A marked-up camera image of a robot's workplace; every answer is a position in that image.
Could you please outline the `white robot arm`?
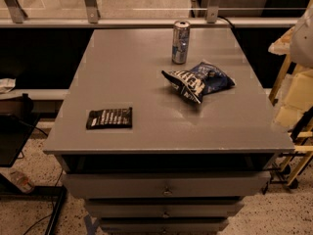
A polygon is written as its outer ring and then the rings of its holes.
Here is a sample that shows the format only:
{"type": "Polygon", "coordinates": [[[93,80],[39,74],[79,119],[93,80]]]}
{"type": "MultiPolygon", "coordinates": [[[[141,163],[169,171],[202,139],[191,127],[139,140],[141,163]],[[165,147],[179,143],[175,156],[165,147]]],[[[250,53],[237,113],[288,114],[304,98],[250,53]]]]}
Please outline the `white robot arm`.
{"type": "Polygon", "coordinates": [[[313,68],[313,7],[307,9],[294,26],[290,53],[294,63],[313,68]]]}

